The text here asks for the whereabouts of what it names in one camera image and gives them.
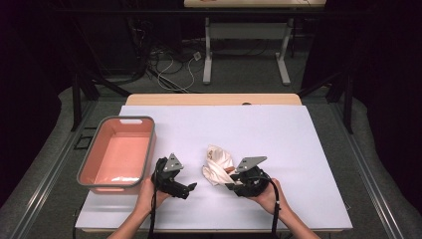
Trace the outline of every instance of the pink tray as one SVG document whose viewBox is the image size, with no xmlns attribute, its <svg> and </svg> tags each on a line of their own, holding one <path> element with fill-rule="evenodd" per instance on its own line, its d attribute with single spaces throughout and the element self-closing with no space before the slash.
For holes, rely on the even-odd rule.
<svg viewBox="0 0 422 239">
<path fill-rule="evenodd" d="M 78 183 L 95 193 L 136 194 L 149 175 L 155 146 L 150 117 L 109 117 L 100 123 L 78 173 Z"/>
</svg>

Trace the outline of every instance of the forearm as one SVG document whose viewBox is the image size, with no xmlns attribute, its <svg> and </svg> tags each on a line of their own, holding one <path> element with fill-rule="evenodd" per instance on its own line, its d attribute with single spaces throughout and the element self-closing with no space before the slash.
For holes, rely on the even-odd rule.
<svg viewBox="0 0 422 239">
<path fill-rule="evenodd" d="M 279 213 L 279 219 L 298 239 L 319 238 L 291 208 L 282 209 Z"/>
<path fill-rule="evenodd" d="M 148 215 L 149 211 L 134 210 L 108 238 L 132 238 Z"/>
</svg>

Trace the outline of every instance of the crumpled white cloth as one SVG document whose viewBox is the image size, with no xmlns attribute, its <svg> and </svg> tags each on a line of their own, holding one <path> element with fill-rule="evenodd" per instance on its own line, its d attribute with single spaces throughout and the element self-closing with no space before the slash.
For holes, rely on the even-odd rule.
<svg viewBox="0 0 422 239">
<path fill-rule="evenodd" d="M 202 167 L 202 173 L 211 184 L 215 186 L 218 184 L 235 183 L 230 177 L 230 174 L 234 173 L 234 170 L 229 174 L 224 170 L 225 168 L 233 167 L 233 160 L 230 153 L 216 145 L 208 145 L 207 164 L 208 166 L 204 165 Z"/>
</svg>

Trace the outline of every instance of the table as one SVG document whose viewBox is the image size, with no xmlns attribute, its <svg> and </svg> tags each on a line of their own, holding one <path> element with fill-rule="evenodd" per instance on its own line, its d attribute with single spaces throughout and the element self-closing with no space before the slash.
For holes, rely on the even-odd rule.
<svg viewBox="0 0 422 239">
<path fill-rule="evenodd" d="M 323 8 L 325 0 L 185 0 L 187 8 Z M 291 37 L 293 19 L 286 23 L 212 23 L 205 18 L 205 66 L 203 83 L 211 83 L 211 39 L 282 39 L 277 65 L 283 85 L 291 81 L 286 68 L 285 54 Z"/>
<path fill-rule="evenodd" d="M 243 103 L 252 105 L 239 106 Z M 185 185 L 198 183 L 186 200 L 169 198 L 158 208 L 156 232 L 271 231 L 272 215 L 225 186 L 212 186 L 202 175 L 204 140 L 230 151 L 235 165 L 245 156 L 267 156 L 259 166 L 281 180 L 292 208 L 312 230 L 352 228 L 311 117 L 296 95 L 132 95 L 120 114 L 152 116 L 157 134 L 155 161 L 174 152 L 184 164 L 176 180 Z M 259 127 L 251 126 L 257 122 Z M 114 230 L 135 200 L 136 195 L 90 192 L 76 227 Z M 287 230 L 281 222 L 278 226 Z M 139 230 L 148 228 L 145 220 Z"/>
</svg>

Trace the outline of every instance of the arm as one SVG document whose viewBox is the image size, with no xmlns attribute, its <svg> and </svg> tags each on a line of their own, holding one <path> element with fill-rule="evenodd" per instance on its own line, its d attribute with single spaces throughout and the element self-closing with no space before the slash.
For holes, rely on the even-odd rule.
<svg viewBox="0 0 422 239">
<path fill-rule="evenodd" d="M 285 194 L 283 193 L 282 186 L 279 180 L 273 178 L 279 189 L 279 200 L 280 208 L 279 219 L 285 223 L 292 234 L 298 239 L 305 238 L 319 238 L 313 231 L 299 218 L 299 216 L 292 210 L 286 200 Z M 276 203 L 276 195 L 274 193 L 274 187 L 269 184 L 267 188 L 257 197 L 250 197 L 249 199 L 256 201 L 260 204 L 268 213 L 274 215 L 274 205 Z"/>
<path fill-rule="evenodd" d="M 154 184 L 152 183 L 151 178 L 147 177 L 141 182 L 139 194 L 133 211 L 108 238 L 132 238 L 152 209 L 151 200 L 153 194 Z M 170 197 L 169 194 L 161 191 L 157 191 L 156 196 L 157 208 L 167 197 Z"/>
</svg>

